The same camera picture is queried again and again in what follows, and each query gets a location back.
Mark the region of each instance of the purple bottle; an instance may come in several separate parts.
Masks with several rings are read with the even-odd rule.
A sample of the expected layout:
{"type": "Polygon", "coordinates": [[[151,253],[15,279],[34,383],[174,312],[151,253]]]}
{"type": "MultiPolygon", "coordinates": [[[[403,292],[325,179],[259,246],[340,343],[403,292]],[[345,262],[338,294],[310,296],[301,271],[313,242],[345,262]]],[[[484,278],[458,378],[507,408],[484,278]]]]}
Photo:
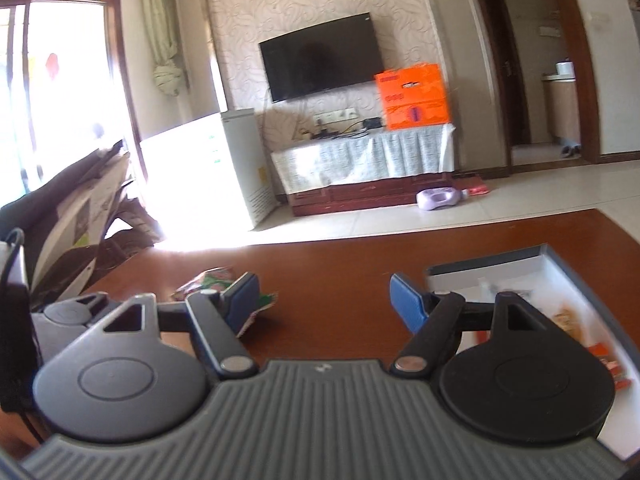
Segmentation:
{"type": "Polygon", "coordinates": [[[445,205],[456,205],[468,195],[466,189],[460,191],[455,187],[436,187],[434,189],[425,189],[418,193],[415,198],[418,207],[425,211],[431,211],[437,207],[445,205]]]}

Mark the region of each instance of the metal screw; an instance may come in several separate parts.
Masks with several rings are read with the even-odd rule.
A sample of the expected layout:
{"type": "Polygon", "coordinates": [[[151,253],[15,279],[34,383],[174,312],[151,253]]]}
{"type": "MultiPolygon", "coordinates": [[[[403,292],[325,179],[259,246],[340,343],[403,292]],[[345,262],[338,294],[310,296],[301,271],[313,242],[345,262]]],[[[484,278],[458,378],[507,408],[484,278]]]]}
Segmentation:
{"type": "Polygon", "coordinates": [[[241,374],[249,370],[254,365],[254,361],[243,355],[232,355],[222,359],[220,367],[227,372],[241,374]]]}
{"type": "Polygon", "coordinates": [[[427,361],[417,355],[405,355],[396,359],[394,366],[397,370],[407,373],[418,373],[427,367],[427,361]]]}

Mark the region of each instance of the baseboard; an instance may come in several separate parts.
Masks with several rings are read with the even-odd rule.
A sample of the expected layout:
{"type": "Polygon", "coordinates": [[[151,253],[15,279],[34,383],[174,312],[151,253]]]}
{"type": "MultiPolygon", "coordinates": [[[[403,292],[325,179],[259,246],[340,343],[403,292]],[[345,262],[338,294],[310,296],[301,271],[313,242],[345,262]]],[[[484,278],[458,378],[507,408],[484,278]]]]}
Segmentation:
{"type": "Polygon", "coordinates": [[[640,152],[605,153],[604,155],[600,155],[598,164],[627,162],[628,160],[640,160],[640,152]]]}
{"type": "Polygon", "coordinates": [[[464,178],[465,176],[473,175],[479,175],[484,180],[505,178],[509,176],[509,168],[507,166],[498,166],[496,168],[482,168],[481,170],[460,170],[453,174],[453,178],[464,178]]]}
{"type": "Polygon", "coordinates": [[[532,164],[521,164],[512,166],[513,173],[528,173],[529,171],[558,170],[559,168],[573,168],[575,166],[586,166],[589,163],[583,158],[566,158],[565,160],[552,160],[549,162],[534,162],[532,164]]]}

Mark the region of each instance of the television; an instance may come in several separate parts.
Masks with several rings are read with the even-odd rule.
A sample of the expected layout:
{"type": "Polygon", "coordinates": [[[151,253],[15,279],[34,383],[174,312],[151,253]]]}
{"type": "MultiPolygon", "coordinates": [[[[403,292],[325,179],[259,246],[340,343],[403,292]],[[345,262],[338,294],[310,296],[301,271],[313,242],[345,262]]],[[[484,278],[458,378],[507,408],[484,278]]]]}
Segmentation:
{"type": "Polygon", "coordinates": [[[273,102],[373,81],[385,69],[368,12],[263,41],[260,52],[273,102]]]}

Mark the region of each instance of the green curtain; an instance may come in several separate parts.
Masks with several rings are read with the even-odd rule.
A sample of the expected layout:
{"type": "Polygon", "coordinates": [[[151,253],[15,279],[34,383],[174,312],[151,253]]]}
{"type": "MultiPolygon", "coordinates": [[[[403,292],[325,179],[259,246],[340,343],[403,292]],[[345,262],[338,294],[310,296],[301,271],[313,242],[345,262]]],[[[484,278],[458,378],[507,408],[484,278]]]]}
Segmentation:
{"type": "Polygon", "coordinates": [[[142,11],[156,64],[156,86],[167,95],[177,96],[183,74],[175,62],[178,56],[175,0],[142,0],[142,11]]]}

